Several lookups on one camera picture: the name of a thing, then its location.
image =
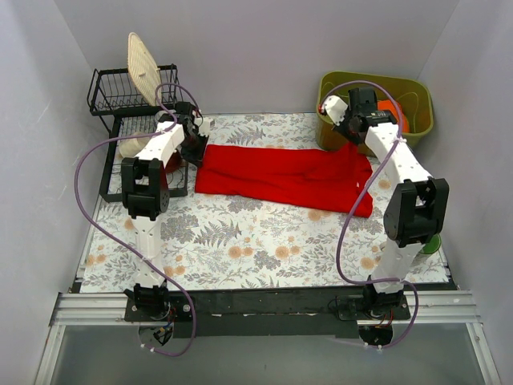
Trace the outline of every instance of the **gray floor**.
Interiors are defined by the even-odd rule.
[[[396,333],[403,327],[396,326]],[[178,349],[181,343],[169,345]],[[217,337],[197,338],[178,359],[142,349],[134,326],[68,326],[52,383],[484,382],[467,328],[455,324],[417,325],[403,343],[382,353],[316,336]]]

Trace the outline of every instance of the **floral tablecloth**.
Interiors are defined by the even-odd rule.
[[[274,148],[317,148],[315,114],[219,115],[209,143]],[[378,162],[370,158],[373,169]],[[189,290],[344,285],[335,249],[345,214],[304,209],[244,197],[194,193],[172,199],[162,225],[165,272]],[[382,215],[391,197],[382,175],[370,189],[374,211],[349,226],[342,265],[352,279],[364,280],[379,264],[385,241]],[[103,203],[98,222],[135,244],[127,210]],[[136,256],[98,231],[89,247],[81,292],[121,292],[134,285]],[[447,282],[439,253],[415,259],[412,282]]]

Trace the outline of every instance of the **folded cloth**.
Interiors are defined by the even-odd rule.
[[[371,173],[366,156],[351,143],[336,152],[211,144],[195,191],[347,213]],[[371,213],[372,197],[367,193],[355,215]]]

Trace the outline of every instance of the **green container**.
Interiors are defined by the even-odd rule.
[[[433,127],[433,108],[431,106],[431,96],[423,84],[410,79],[392,78],[390,76],[358,74],[356,72],[335,71],[326,74],[319,85],[319,94],[317,96],[317,105],[334,87],[339,84],[353,80],[367,80],[379,84],[385,88],[392,97],[401,104],[402,112],[410,124],[410,132],[404,133],[408,145],[415,147],[420,139],[426,136]],[[349,103],[348,90],[357,87],[357,84],[343,87],[335,92],[346,103]],[[385,95],[375,89],[378,100],[385,100]],[[319,123],[317,125],[316,140],[317,144],[325,150],[337,150],[347,143],[347,140],[340,134],[333,132],[333,122],[328,116],[322,116],[317,111]],[[373,153],[362,144],[359,151],[367,155]]]

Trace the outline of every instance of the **red cloth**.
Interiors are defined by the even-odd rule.
[[[347,213],[371,173],[366,156],[353,144],[336,152],[211,144],[198,170],[196,192]],[[367,193],[355,215],[371,213],[372,197]]]

